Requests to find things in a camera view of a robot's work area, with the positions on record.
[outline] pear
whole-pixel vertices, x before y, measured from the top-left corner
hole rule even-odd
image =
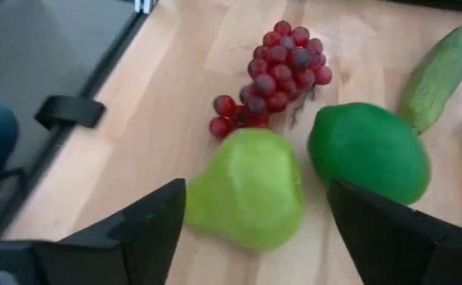
[[[268,251],[294,235],[303,205],[289,141],[266,129],[240,129],[222,143],[206,172],[187,184],[185,222]]]

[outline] grape stem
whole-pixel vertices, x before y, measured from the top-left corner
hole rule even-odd
[[[293,114],[291,115],[291,129],[294,128],[297,125],[297,114],[305,108],[305,102],[307,101],[307,98],[310,99],[311,101],[316,100],[316,90],[315,88],[310,88],[306,90],[303,95],[301,95],[301,101],[300,104],[296,107],[294,107]]]

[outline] red grape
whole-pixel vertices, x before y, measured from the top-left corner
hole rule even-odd
[[[283,36],[280,39],[280,46],[285,47],[289,51],[296,48],[296,44],[294,44],[294,40],[292,36]]]
[[[286,91],[287,95],[297,91],[296,82],[294,82],[294,80],[282,82],[281,88],[282,90]]]
[[[304,69],[310,63],[310,54],[304,48],[297,48],[289,53],[288,64],[294,69]]]
[[[269,95],[273,94],[275,88],[277,88],[277,84],[275,80],[268,74],[260,74],[256,78],[254,78],[254,87],[261,92],[263,97],[268,97]]]
[[[319,52],[313,52],[310,54],[310,63],[308,68],[311,70],[316,70],[319,68],[322,64],[322,55]]]
[[[263,37],[263,46],[274,47],[280,43],[282,36],[277,32],[267,32]]]
[[[219,95],[214,99],[214,110],[219,116],[231,117],[237,104],[229,95]]]
[[[247,101],[247,108],[255,116],[266,112],[266,102],[261,97],[251,97]]]
[[[266,100],[268,112],[282,112],[286,109],[288,103],[287,94],[283,91],[276,91],[272,97]]]
[[[255,95],[255,88],[252,84],[246,85],[240,90],[240,101],[241,103],[247,103],[248,99]]]
[[[327,85],[329,82],[331,82],[332,77],[333,72],[327,66],[321,66],[316,70],[316,79],[318,85]]]
[[[304,47],[310,38],[310,32],[305,27],[297,27],[293,30],[293,39],[297,47]]]
[[[269,70],[269,74],[277,82],[286,82],[293,77],[291,69],[285,64],[277,64]]]
[[[257,77],[259,74],[266,73],[268,63],[263,59],[253,59],[247,67],[248,75],[251,78]]]
[[[253,57],[254,59],[266,59],[266,53],[268,51],[268,47],[258,46],[254,50]]]
[[[323,52],[323,43],[319,39],[313,38],[309,40],[309,42],[305,45],[305,48],[310,53],[314,53],[314,52],[321,53]]]
[[[229,133],[231,132],[232,126],[231,126],[231,122],[229,122],[229,119],[222,117],[222,116],[218,116],[218,117],[213,118],[210,121],[208,128],[210,129],[210,133],[214,137],[218,139],[223,139],[227,135],[229,135]]]
[[[326,64],[326,55],[320,54],[320,66]]]
[[[275,24],[273,30],[279,33],[281,36],[287,36],[291,33],[291,25],[286,21],[280,21]]]
[[[281,46],[272,47],[267,53],[268,63],[283,63],[286,61],[286,57],[287,49]]]
[[[294,74],[294,80],[299,89],[309,89],[316,84],[316,75],[310,69],[304,69]]]

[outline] green cucumber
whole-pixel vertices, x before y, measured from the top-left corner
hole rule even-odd
[[[462,27],[439,41],[407,81],[400,116],[418,135],[433,125],[462,81]]]

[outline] wooden table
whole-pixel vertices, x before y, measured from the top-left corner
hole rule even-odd
[[[415,64],[462,13],[362,0],[161,0],[97,96],[108,106],[102,123],[74,130],[6,238],[58,240],[203,171],[218,146],[206,129],[211,102],[248,83],[252,51],[279,19],[321,38],[334,72],[294,129],[287,115],[276,122],[302,165],[303,227],[267,254],[184,229],[168,284],[359,284],[306,154],[312,120],[351,101],[394,110]],[[422,141],[433,179],[415,207],[462,226],[462,84]]]

